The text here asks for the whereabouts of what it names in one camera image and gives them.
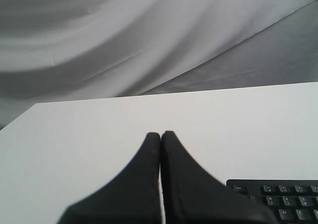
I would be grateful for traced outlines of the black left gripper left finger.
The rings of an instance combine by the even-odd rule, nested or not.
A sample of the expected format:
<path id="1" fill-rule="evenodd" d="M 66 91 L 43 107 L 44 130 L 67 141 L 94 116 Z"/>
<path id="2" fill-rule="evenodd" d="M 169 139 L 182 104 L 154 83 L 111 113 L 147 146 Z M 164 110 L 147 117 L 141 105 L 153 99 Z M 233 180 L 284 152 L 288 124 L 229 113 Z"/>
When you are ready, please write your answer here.
<path id="1" fill-rule="evenodd" d="M 95 193 L 70 205 L 61 224 L 160 224 L 160 135 L 148 133 L 127 166 Z"/>

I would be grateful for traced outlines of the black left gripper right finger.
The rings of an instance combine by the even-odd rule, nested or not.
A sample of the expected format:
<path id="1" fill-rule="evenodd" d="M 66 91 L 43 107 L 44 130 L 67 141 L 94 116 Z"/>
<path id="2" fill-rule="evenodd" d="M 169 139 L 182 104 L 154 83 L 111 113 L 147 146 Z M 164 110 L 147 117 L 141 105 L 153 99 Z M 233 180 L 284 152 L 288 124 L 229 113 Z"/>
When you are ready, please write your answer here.
<path id="1" fill-rule="evenodd" d="M 168 224 L 275 224 L 270 209 L 210 175 L 173 131 L 161 138 L 160 171 Z"/>

